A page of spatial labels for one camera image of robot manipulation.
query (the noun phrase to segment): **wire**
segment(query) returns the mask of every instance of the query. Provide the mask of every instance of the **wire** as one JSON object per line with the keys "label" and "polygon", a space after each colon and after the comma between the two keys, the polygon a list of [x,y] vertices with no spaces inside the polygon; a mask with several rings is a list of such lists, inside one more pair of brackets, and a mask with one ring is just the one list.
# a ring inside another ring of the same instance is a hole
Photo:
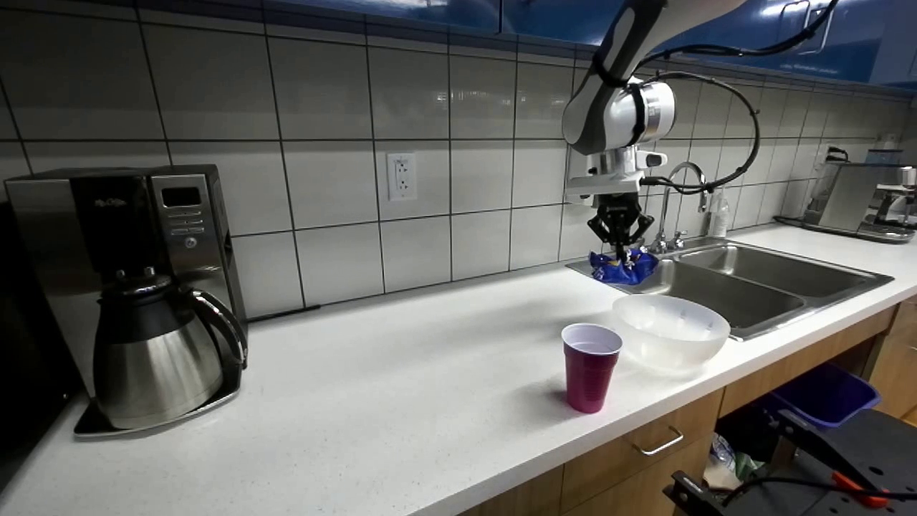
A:
{"label": "wire", "polygon": [[831,0],[828,9],[820,11],[820,17],[811,26],[805,26],[802,32],[797,32],[797,34],[779,40],[779,43],[762,46],[762,49],[691,43],[691,46],[676,46],[676,49],[656,52],[656,54],[639,60],[639,66],[648,66],[653,60],[671,60],[673,54],[719,54],[719,57],[771,57],[771,54],[782,54],[782,52],[800,46],[802,40],[814,37],[828,23],[834,9],[837,9],[837,0]]}
{"label": "wire", "polygon": [[716,77],[708,77],[708,75],[671,72],[671,75],[659,75],[656,80],[699,80],[699,83],[711,83],[711,86],[716,86],[716,89],[731,92],[734,97],[742,100],[742,106],[745,106],[745,112],[748,112],[748,118],[751,118],[754,140],[751,140],[748,158],[745,158],[731,175],[725,175],[725,178],[719,178],[719,181],[708,181],[708,183],[696,183],[696,186],[685,186],[685,183],[679,186],[679,183],[673,183],[671,175],[676,175],[682,166],[688,166],[688,169],[693,169],[696,175],[702,175],[702,169],[699,169],[693,161],[685,161],[685,163],[679,163],[668,178],[665,178],[665,175],[648,175],[648,178],[642,178],[639,183],[642,183],[642,186],[671,186],[671,189],[676,189],[679,195],[699,195],[699,192],[714,192],[714,189],[719,189],[719,186],[742,178],[742,175],[751,169],[751,163],[757,161],[757,152],[759,152],[759,143],[762,143],[762,126],[759,126],[759,120],[757,120],[757,109],[751,106],[751,100],[748,100],[736,86],[731,86],[731,83],[725,83],[725,80],[716,80]]}
{"label": "wire", "polygon": [[817,487],[817,490],[840,490],[840,493],[848,493],[848,496],[877,496],[877,499],[900,499],[900,502],[911,502],[917,499],[917,493],[885,493],[885,490],[857,490],[851,493],[848,487],[840,487],[840,484],[825,484],[825,482],[811,482],[811,479],[788,479],[788,476],[759,476],[759,479],[751,479],[745,484],[739,484],[734,493],[728,493],[719,505],[728,507],[734,499],[739,499],[739,493],[757,487],[757,484],[805,484],[805,487]]}

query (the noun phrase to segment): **kitchen counter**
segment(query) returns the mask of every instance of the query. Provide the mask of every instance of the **kitchen counter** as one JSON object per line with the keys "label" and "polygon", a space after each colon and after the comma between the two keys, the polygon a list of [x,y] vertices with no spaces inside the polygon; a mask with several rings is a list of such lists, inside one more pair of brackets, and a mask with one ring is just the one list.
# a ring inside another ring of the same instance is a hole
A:
{"label": "kitchen counter", "polygon": [[608,407],[573,413],[559,330],[622,292],[550,267],[252,327],[226,407],[140,439],[75,441],[75,401],[0,502],[6,516],[456,513],[762,370],[917,292],[917,244],[805,229],[736,241],[894,275],[728,347],[693,378],[619,361]]}

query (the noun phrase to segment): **black coffee maker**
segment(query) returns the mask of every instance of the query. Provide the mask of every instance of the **black coffee maker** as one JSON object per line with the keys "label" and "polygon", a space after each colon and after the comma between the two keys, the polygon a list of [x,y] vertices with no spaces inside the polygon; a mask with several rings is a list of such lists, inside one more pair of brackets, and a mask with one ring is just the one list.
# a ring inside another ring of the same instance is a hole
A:
{"label": "black coffee maker", "polygon": [[77,433],[138,433],[229,401],[246,330],[212,166],[9,181],[92,407]]}

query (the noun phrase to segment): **red cup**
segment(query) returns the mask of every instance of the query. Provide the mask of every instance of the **red cup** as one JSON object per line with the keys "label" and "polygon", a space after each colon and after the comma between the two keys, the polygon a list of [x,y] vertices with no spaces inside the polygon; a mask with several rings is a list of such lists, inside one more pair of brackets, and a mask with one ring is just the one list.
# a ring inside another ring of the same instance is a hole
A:
{"label": "red cup", "polygon": [[567,358],[567,404],[579,413],[599,413],[605,404],[622,338],[596,324],[570,324],[562,330]]}

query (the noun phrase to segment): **stainless steel sink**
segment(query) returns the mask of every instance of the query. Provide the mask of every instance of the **stainless steel sink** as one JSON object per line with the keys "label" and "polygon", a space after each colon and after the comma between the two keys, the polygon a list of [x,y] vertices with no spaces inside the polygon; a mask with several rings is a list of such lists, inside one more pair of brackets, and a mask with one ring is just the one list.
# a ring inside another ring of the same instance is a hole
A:
{"label": "stainless steel sink", "polygon": [[673,258],[688,267],[716,269],[722,275],[800,295],[808,307],[845,301],[891,281],[888,275],[808,261],[734,241],[682,249]]}
{"label": "stainless steel sink", "polygon": [[705,304],[731,324],[734,335],[748,338],[888,281],[865,269],[716,241],[659,255],[645,284],[622,290]]}

